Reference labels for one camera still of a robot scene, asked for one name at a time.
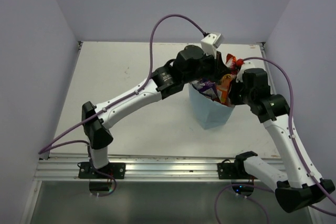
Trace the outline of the purple snack packet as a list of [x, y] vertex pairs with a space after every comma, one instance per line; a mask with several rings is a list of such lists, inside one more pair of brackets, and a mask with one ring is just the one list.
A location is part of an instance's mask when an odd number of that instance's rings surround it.
[[218, 93], [214, 82], [209, 81], [206, 78], [198, 79], [191, 82], [192, 87], [197, 90], [201, 95], [208, 99], [218, 99]]

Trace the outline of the orange snack packet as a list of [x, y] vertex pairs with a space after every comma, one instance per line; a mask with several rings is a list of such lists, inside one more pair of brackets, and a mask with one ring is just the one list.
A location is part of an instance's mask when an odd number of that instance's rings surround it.
[[221, 78], [219, 84], [216, 84], [218, 100], [221, 104], [225, 106], [232, 106], [229, 100], [229, 92], [231, 89], [232, 81], [235, 80], [238, 73], [236, 62], [237, 59], [234, 55], [227, 54], [225, 66], [230, 69], [230, 73], [225, 74]]

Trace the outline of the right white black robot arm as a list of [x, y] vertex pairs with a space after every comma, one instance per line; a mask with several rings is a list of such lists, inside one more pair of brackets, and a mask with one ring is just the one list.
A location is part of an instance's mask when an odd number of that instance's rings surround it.
[[287, 213], [316, 204], [335, 191], [333, 181], [323, 178], [308, 157], [289, 116], [286, 99], [271, 94], [264, 69], [241, 67], [229, 97], [234, 105], [250, 107], [271, 136], [285, 167], [281, 172], [250, 151], [236, 156], [236, 176], [252, 175], [262, 181]]

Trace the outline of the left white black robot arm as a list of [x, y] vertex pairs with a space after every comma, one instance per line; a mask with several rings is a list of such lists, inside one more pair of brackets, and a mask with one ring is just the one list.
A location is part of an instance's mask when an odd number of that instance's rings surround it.
[[207, 55], [201, 47], [189, 45], [132, 90], [97, 105], [84, 103], [81, 119], [90, 143], [92, 174], [104, 178], [109, 172], [108, 145], [113, 141], [110, 128], [116, 123], [142, 107], [181, 92], [187, 83], [201, 79], [220, 82], [233, 68], [234, 62], [224, 59], [219, 51]]

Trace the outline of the light blue paper bag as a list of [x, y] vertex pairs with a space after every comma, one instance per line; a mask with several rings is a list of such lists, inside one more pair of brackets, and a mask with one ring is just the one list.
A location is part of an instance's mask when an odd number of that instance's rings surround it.
[[191, 84], [188, 85], [188, 94], [194, 115], [205, 130], [225, 125], [234, 110], [234, 107], [225, 106], [200, 94]]

